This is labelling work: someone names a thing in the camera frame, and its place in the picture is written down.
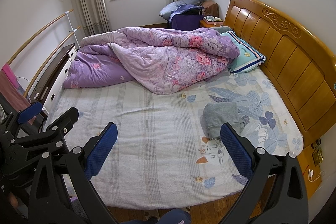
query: baseboard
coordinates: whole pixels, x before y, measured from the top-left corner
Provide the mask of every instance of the baseboard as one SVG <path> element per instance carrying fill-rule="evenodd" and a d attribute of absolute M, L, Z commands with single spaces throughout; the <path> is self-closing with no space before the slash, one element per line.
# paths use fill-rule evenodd
<path fill-rule="evenodd" d="M 167 23 L 156 23 L 151 25 L 139 26 L 142 28 L 167 28 Z"/>

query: white drawer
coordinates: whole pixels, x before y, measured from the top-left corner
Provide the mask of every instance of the white drawer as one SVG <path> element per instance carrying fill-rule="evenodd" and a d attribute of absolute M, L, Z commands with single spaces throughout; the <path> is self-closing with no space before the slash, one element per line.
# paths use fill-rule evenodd
<path fill-rule="evenodd" d="M 73 47 L 73 48 L 71 49 L 71 51 L 69 51 L 68 55 L 69 55 L 69 57 L 71 58 L 71 61 L 73 61 L 73 60 L 75 59 L 76 55 L 77 55 L 76 48 Z"/>
<path fill-rule="evenodd" d="M 62 68 L 61 72 L 59 73 L 59 75 L 57 76 L 57 81 L 60 82 L 61 84 L 64 82 L 65 78 L 68 77 L 68 70 L 70 68 L 71 65 L 71 59 L 69 58 L 69 60 L 66 62 L 66 64 L 64 65 L 64 67 Z"/>
<path fill-rule="evenodd" d="M 53 107 L 53 102 L 55 98 L 57 97 L 59 91 L 62 88 L 62 84 L 56 80 L 54 85 L 51 87 L 50 92 L 47 96 L 47 99 L 44 102 L 43 107 L 46 109 L 46 111 L 49 113 L 51 108 Z"/>

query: blue pants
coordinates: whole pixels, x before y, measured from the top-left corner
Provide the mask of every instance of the blue pants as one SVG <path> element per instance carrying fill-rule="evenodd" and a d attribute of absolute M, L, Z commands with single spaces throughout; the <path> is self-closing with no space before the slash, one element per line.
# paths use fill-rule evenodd
<path fill-rule="evenodd" d="M 181 221 L 184 221 L 184 224 L 191 224 L 191 216 L 187 212 L 181 209 L 173 209 L 157 222 L 157 224 L 179 224 Z M 123 222 L 122 224 L 152 224 L 151 221 L 142 221 L 142 220 L 131 220 Z"/>

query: brown cushion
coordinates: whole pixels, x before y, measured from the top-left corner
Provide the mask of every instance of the brown cushion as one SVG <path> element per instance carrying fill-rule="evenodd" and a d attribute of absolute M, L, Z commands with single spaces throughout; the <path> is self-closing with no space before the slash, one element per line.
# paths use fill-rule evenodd
<path fill-rule="evenodd" d="M 219 17 L 218 12 L 218 4 L 216 2 L 213 2 L 212 0 L 206 0 L 201 4 L 201 6 L 204 7 L 203 15 L 206 16 L 213 16 L 213 17 Z"/>

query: bed sheet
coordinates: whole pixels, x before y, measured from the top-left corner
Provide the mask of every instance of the bed sheet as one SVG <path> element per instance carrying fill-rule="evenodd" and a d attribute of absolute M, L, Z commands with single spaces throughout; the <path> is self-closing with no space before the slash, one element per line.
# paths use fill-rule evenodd
<path fill-rule="evenodd" d="M 79 120 L 66 135 L 69 149 L 83 146 L 108 122 L 118 139 L 100 173 L 92 177 L 103 202 L 130 209 L 181 208 L 240 191 L 247 182 L 203 123 L 207 103 L 236 102 L 244 121 L 242 136 L 274 155 L 303 149 L 303 138 L 278 92 L 256 68 L 170 95 L 156 95 L 137 81 L 94 89 L 63 89 L 47 125 L 70 107 Z M 65 176 L 70 195 L 75 195 Z"/>

